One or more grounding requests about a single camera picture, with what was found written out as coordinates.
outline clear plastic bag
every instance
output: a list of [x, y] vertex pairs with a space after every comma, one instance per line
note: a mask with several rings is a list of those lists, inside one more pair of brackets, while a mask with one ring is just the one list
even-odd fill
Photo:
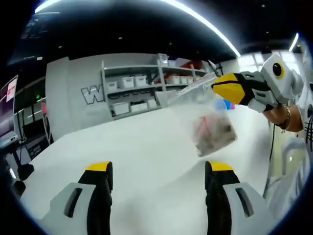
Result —
[[224, 99], [211, 89], [214, 78], [211, 74], [206, 75], [168, 101], [182, 128], [198, 148], [199, 157], [213, 153], [237, 138]]

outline computer screen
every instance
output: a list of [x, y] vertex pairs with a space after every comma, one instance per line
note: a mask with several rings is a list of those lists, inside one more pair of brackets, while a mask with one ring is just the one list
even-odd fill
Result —
[[14, 97], [18, 75], [0, 90], [0, 148], [17, 140], [14, 130]]

